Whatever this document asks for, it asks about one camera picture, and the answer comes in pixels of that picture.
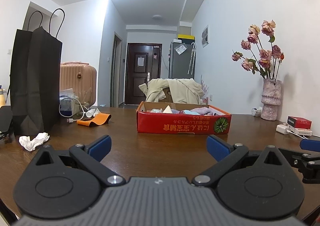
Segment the ceiling light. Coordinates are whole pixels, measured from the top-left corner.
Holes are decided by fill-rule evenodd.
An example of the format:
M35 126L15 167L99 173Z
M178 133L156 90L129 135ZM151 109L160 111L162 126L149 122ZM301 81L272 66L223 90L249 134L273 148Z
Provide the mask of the ceiling light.
M153 19L153 20L162 20L163 17L162 17L161 15L154 15L154 16L152 17L152 19Z

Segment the dried rose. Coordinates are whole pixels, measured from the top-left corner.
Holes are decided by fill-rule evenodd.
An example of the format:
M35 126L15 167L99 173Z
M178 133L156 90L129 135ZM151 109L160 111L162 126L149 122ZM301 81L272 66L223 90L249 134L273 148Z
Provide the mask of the dried rose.
M242 42L241 42L241 47L242 47L244 50L250 50L250 49L251 49L251 44L250 44L249 41L242 40Z
M273 20L271 22L264 20L262 24L262 33L268 36L273 36L274 35L273 29L275 27L276 27L276 23Z
M240 58L241 58L241 56L240 55L238 55L238 54L236 54L236 53L234 53L232 56L231 56L231 58L233 59L233 61L238 61Z
M258 37L256 34L249 34L248 41L250 43L258 43Z
M282 53L281 55L280 55L280 63L282 63L282 60L284 59L284 54Z
M246 58L243 63L241 64L244 70L250 71L253 70L253 62L249 62L249 59Z
M272 51L270 51L270 50L266 51L264 49L261 49L259 55L260 55L261 60L269 62L272 57Z
M276 44L272 47L273 50L273 57L279 59L281 56L281 49Z
M257 27L256 25L251 25L251 26L249 27L249 34L259 35L259 34L260 34L260 28Z
M259 60L259 64L262 68L266 68L266 69L270 68L270 62L267 60Z

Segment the bag handle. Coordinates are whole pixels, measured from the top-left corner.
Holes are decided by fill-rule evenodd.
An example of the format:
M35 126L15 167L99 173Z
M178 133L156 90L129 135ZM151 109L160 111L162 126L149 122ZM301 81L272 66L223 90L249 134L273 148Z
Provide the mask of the bag handle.
M36 13L36 12L39 12L39 13L41 14L41 22L40 22L40 25L39 25L39 27L41 27L42 20L43 20L43 15L42 15L42 13L41 13L39 10L37 10L37 11L33 12L33 13L31 14L30 18L29 18L28 30L27 30L27 31L29 31L29 25L30 25L31 17L32 17L32 15L33 15L34 13Z
M51 15L51 17L50 17L50 22L49 22L49 34L50 34L50 28L51 28L51 19L52 19L52 17L53 17L53 14L54 14L57 10L61 10L61 11L63 12L63 20L62 20L61 25L60 25L60 27L59 27L59 29L58 29L56 38L57 38L57 36L58 36L58 33L59 33L59 31L60 31L60 28L61 28L61 26L62 26L62 23L63 23L63 21L64 21L64 18L65 18L65 16L66 16L65 12L63 11L63 9L56 9L56 10L52 13L52 15Z
M75 62L75 61L62 63L62 65L67 65L67 64L86 64L86 65L89 65L89 63Z

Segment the doorway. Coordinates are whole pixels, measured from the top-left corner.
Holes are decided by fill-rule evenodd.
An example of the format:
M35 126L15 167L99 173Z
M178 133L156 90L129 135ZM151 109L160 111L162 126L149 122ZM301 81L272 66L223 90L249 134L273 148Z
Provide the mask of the doorway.
M160 78L162 44L128 43L125 82L125 104L146 100L139 85Z
M119 107L119 77L121 63L122 40L115 34L112 49L110 75L110 107Z

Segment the red cardboard box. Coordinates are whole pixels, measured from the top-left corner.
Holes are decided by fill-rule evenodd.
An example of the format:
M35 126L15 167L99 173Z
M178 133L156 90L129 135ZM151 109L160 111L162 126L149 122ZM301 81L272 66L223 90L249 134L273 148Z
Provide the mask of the red cardboard box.
M288 124L294 128L310 129L311 121L305 118L288 116Z
M165 109L167 106L176 110L209 107L216 116L151 113L152 109ZM137 130L140 133L159 134L228 134L231 114L211 105L183 103L141 102L137 108Z

